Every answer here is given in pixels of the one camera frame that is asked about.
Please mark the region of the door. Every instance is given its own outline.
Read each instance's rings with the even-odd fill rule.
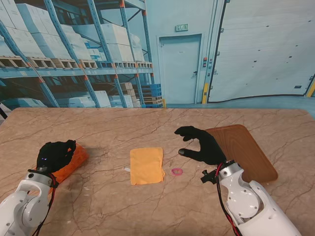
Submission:
[[[201,34],[160,38],[166,103],[195,103],[200,41]]]

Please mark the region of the brown tray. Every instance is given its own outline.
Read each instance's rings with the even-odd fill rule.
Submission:
[[[277,171],[245,126],[235,124],[206,131],[215,137],[228,160],[241,165],[244,181],[266,183],[278,178]]]

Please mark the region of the black glove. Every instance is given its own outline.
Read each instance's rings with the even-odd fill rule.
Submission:
[[[218,165],[226,161],[226,157],[217,141],[207,131],[197,129],[193,126],[183,126],[178,128],[174,133],[184,137],[184,142],[190,139],[198,139],[200,142],[200,151],[182,148],[178,151],[180,155],[196,161],[203,161],[208,165]]]
[[[46,143],[39,150],[36,169],[46,174],[60,170],[70,163],[75,148],[74,140]]]

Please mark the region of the table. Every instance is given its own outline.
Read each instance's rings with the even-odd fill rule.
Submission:
[[[40,235],[232,236],[216,187],[200,181],[214,167],[179,156],[198,142],[174,134],[230,124],[251,132],[279,173],[267,191],[303,236],[314,235],[315,120],[303,110],[19,108],[0,126],[0,200],[46,142],[74,139],[90,158],[58,187]],[[143,147],[163,148],[164,182],[131,186],[129,151]]]

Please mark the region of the pink hair tie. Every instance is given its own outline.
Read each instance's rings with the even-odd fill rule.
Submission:
[[[175,175],[175,176],[180,176],[182,173],[183,173],[183,170],[180,169],[180,168],[174,168],[172,169],[172,174]]]

